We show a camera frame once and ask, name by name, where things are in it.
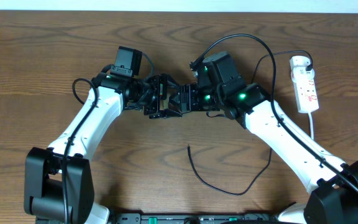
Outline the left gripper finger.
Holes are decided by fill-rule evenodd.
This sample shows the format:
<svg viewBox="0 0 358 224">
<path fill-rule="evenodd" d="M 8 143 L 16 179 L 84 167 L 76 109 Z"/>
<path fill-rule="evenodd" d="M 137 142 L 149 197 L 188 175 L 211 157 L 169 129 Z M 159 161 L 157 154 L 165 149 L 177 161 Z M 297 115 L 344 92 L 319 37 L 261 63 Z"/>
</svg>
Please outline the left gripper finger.
<svg viewBox="0 0 358 224">
<path fill-rule="evenodd" d="M 173 79 L 171 75 L 166 74 L 167 86 L 169 88 L 179 89 L 180 85 Z"/>
<path fill-rule="evenodd" d="M 168 118 L 181 118 L 182 114 L 179 111 L 165 109 L 159 113 L 159 118 L 168 119 Z"/>
</svg>

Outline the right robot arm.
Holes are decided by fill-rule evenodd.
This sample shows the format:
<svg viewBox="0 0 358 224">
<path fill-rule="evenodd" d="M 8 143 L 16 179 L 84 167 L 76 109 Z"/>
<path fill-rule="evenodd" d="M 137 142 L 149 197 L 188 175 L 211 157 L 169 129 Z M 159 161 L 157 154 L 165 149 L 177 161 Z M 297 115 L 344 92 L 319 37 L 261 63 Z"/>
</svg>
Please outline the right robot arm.
<svg viewBox="0 0 358 224">
<path fill-rule="evenodd" d="M 279 213 L 279 222 L 358 223 L 358 161 L 348 165 L 322 148 L 258 84 L 186 85 L 170 96 L 170 103 L 183 112 L 223 110 L 291 168 L 310 197 Z"/>
</svg>

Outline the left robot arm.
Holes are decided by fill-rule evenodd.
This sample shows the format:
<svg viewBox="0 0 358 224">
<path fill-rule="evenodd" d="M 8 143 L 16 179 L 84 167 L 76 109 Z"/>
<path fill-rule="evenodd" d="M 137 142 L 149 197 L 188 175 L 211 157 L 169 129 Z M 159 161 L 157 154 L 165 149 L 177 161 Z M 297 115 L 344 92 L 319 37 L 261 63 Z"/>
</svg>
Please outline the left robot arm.
<svg viewBox="0 0 358 224">
<path fill-rule="evenodd" d="M 94 200 L 90 162 L 110 124 L 124 110 L 158 116 L 158 103 L 179 84 L 167 74 L 147 79 L 101 72 L 74 120 L 46 149 L 25 159 L 24 211 L 60 223 L 107 223 L 110 210 Z"/>
</svg>

